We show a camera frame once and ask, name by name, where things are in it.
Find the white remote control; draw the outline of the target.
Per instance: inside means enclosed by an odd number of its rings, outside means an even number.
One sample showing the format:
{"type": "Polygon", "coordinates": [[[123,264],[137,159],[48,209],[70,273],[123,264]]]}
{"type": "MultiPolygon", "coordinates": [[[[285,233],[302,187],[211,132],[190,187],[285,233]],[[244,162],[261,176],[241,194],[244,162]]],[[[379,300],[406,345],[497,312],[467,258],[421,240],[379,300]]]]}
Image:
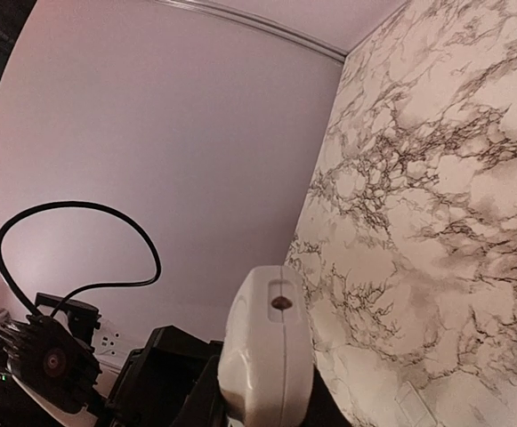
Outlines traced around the white remote control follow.
{"type": "Polygon", "coordinates": [[[243,426],[298,426],[314,376],[303,278],[287,266],[252,269],[230,306],[218,383],[243,426]]]}

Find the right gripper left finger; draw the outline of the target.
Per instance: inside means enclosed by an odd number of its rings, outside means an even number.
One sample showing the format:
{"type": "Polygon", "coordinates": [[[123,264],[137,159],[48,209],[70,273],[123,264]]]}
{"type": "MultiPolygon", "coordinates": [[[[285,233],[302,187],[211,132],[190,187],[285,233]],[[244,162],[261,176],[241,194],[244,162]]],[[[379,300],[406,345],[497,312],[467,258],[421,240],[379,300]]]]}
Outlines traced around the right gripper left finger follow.
{"type": "Polygon", "coordinates": [[[182,426],[226,426],[225,404],[218,383],[220,358],[207,362],[182,409],[182,426]]]}

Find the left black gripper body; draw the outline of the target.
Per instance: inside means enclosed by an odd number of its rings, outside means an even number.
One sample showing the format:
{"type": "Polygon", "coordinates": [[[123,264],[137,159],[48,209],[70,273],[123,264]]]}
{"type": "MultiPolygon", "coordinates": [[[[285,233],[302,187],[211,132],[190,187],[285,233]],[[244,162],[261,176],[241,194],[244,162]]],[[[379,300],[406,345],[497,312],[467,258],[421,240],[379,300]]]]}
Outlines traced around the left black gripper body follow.
{"type": "Polygon", "coordinates": [[[205,342],[176,326],[152,331],[127,357],[106,401],[106,426],[170,426],[223,342],[205,342]]]}

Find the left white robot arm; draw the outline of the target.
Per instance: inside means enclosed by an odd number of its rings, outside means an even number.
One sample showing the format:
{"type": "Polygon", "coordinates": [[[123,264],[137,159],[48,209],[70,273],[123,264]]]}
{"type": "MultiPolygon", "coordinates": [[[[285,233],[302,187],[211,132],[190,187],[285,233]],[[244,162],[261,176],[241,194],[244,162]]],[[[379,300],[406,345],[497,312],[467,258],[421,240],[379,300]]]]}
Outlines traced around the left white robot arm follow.
{"type": "Polygon", "coordinates": [[[0,426],[225,426],[220,342],[175,326],[154,329],[117,377],[93,349],[48,318],[0,326],[0,426]]]}

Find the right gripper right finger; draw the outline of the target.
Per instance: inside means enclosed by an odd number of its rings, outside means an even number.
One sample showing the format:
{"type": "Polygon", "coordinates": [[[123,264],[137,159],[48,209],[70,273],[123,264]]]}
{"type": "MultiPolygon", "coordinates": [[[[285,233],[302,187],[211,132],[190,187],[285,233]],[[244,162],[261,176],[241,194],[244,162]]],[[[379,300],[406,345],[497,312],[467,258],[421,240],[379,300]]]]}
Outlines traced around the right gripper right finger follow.
{"type": "Polygon", "coordinates": [[[317,367],[314,367],[313,373],[311,397],[302,427],[351,427],[317,367]]]}

